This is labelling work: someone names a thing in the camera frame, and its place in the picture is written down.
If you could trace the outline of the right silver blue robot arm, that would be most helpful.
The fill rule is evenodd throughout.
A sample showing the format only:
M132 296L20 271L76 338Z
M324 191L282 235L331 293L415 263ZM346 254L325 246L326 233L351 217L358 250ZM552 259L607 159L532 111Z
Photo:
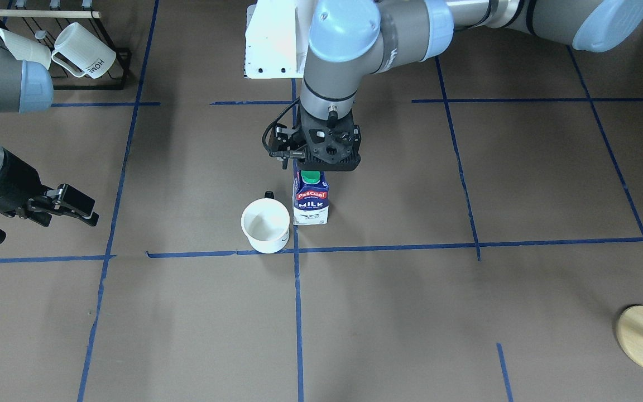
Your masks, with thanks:
M0 113L31 113L51 107L53 86L47 69L18 60L0 38ZM51 216L74 217L96 226L94 199L72 186L41 183L38 172L0 146L0 214L48 226Z

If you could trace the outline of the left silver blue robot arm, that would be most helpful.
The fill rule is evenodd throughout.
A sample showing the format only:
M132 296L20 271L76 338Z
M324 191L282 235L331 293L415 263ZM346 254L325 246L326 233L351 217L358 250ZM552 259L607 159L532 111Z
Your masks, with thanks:
M443 53L454 34L510 28L605 52L643 20L643 1L319 1L311 17L297 122L271 157L302 170L352 171L361 132L352 105L364 76Z

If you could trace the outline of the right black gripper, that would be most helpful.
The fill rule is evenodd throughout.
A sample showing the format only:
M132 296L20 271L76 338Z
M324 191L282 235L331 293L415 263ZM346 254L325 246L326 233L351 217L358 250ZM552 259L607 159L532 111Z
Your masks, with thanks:
M29 201L44 196L52 203ZM0 168L0 214L8 217L20 216L30 219L39 226L48 227L52 216L67 216L78 219L87 226L96 227L99 214L94 213L95 200L69 184L61 184L56 190L43 185L38 171L23 162L13 153L3 153Z

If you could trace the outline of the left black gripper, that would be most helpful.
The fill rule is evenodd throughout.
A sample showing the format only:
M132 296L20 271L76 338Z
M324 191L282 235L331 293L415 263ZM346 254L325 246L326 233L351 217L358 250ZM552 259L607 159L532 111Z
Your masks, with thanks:
M336 125L299 111L300 128L305 146L304 157L297 161L301 170L307 171L353 171L361 162L359 148L361 130L354 124L354 115L338 119Z

